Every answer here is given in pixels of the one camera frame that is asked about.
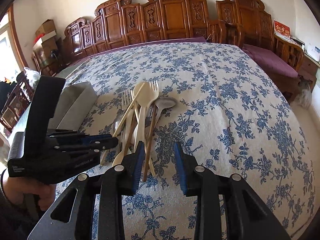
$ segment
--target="silver rivet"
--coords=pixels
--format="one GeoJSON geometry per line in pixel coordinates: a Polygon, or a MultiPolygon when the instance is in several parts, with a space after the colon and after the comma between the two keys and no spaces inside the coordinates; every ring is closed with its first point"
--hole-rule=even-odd
{"type": "Polygon", "coordinates": [[[232,175],[232,179],[235,181],[240,181],[241,180],[241,176],[239,174],[233,174],[232,175]]]}
{"type": "Polygon", "coordinates": [[[195,170],[196,170],[197,172],[204,172],[204,167],[203,167],[203,166],[196,166],[196,167],[195,167],[195,170]]]}
{"type": "Polygon", "coordinates": [[[87,174],[82,173],[78,176],[78,179],[79,181],[84,181],[87,179],[87,177],[88,177],[87,174]]]}
{"type": "Polygon", "coordinates": [[[115,171],[123,171],[123,170],[124,170],[124,166],[122,166],[122,165],[117,165],[115,167],[115,171]]]}

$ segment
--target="carved wooden sofa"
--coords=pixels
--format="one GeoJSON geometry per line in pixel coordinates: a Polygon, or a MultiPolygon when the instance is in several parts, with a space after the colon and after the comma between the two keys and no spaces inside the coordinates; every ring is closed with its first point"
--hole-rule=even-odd
{"type": "Polygon", "coordinates": [[[201,37],[242,46],[242,26],[209,20],[206,0],[109,0],[91,22],[79,18],[65,29],[64,57],[73,62],[97,53],[149,41],[201,37]]]}
{"type": "Polygon", "coordinates": [[[261,0],[216,1],[219,19],[244,29],[243,50],[273,80],[290,103],[299,93],[298,69],[303,50],[274,34],[271,15],[261,0]]]}

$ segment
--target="purple seat cushion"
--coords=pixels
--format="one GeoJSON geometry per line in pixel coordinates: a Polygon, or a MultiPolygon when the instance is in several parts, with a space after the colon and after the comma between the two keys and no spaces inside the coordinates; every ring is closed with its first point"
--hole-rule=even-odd
{"type": "Polygon", "coordinates": [[[277,73],[291,78],[298,77],[298,73],[271,50],[249,44],[244,44],[242,50],[265,72],[277,73]]]}

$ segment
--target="red card with chinese characters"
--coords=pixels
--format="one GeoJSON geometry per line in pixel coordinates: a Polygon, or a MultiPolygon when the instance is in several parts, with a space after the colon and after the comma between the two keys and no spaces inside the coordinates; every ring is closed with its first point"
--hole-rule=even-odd
{"type": "Polygon", "coordinates": [[[280,22],[274,20],[275,25],[275,34],[286,39],[290,40],[290,28],[280,22]]]}

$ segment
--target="black sleeve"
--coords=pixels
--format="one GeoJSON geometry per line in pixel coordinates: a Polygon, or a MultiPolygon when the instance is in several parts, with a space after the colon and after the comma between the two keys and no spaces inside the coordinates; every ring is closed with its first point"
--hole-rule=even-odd
{"type": "Polygon", "coordinates": [[[11,204],[6,198],[1,174],[0,180],[0,235],[1,240],[26,240],[37,221],[30,218],[27,209],[11,204]]]}

